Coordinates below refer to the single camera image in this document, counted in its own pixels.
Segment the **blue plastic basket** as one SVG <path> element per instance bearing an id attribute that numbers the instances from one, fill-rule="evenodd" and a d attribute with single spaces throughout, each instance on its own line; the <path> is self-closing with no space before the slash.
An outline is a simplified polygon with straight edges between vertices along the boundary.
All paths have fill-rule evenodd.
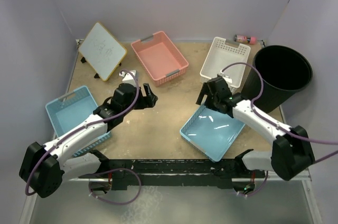
<path id="1" fill-rule="evenodd" d="M 220 161 L 245 124 L 201 105 L 180 129 L 181 137 L 213 162 Z"/>
<path id="2" fill-rule="evenodd" d="M 81 86 L 45 105 L 56 137 L 81 124 L 97 107 L 87 86 Z"/>

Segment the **pink plastic basket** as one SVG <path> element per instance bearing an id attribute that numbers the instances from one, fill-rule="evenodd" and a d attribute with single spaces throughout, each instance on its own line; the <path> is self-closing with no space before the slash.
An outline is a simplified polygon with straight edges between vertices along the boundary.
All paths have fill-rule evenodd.
<path id="1" fill-rule="evenodd" d="M 185 74 L 189 66 L 187 59 L 163 31 L 136 40 L 131 47 L 156 87 Z"/>

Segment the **white plastic basket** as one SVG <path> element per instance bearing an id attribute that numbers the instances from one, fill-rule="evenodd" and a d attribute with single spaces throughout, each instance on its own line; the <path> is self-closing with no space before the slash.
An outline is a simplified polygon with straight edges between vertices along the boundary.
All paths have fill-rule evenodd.
<path id="1" fill-rule="evenodd" d="M 250 50 L 248 45 L 215 37 L 200 70 L 200 82 L 204 83 L 215 78 L 223 68 L 230 64 L 246 63 Z M 231 66 L 225 71 L 224 74 L 232 79 L 232 84 L 227 83 L 231 92 L 235 92 L 240 87 L 244 71 L 243 64 Z"/>

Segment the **large black plastic bin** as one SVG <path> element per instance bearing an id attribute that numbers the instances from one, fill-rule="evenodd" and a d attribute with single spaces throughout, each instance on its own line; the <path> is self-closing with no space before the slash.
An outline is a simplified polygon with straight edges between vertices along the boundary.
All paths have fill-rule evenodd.
<path id="1" fill-rule="evenodd" d="M 254 101 L 254 105 L 266 113 L 304 90 L 313 77 L 308 60 L 299 52 L 281 45 L 270 45 L 259 50 L 252 65 L 264 82 L 262 95 Z"/>

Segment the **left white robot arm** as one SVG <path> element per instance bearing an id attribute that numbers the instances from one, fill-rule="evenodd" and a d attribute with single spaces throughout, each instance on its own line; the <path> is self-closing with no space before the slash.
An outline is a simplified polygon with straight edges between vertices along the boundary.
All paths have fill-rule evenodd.
<path id="1" fill-rule="evenodd" d="M 121 83 L 111 97 L 74 129 L 43 145 L 30 144 L 19 171 L 20 178 L 26 183 L 25 194 L 46 198 L 65 180 L 85 174 L 94 174 L 98 178 L 107 175 L 109 165 L 97 154 L 74 158 L 74 153 L 121 124 L 130 111 L 153 108 L 157 100 L 147 83 L 142 87 Z"/>

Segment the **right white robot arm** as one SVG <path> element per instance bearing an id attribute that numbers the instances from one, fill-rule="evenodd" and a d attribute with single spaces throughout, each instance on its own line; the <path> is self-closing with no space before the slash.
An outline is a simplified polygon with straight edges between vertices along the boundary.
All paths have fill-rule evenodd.
<path id="1" fill-rule="evenodd" d="M 273 119 L 240 93 L 232 94 L 228 84 L 218 76 L 203 83 L 196 104 L 237 119 L 271 144 L 271 151 L 247 150 L 236 157 L 235 172 L 247 177 L 253 170 L 273 171 L 285 181 L 315 163 L 307 131 Z"/>

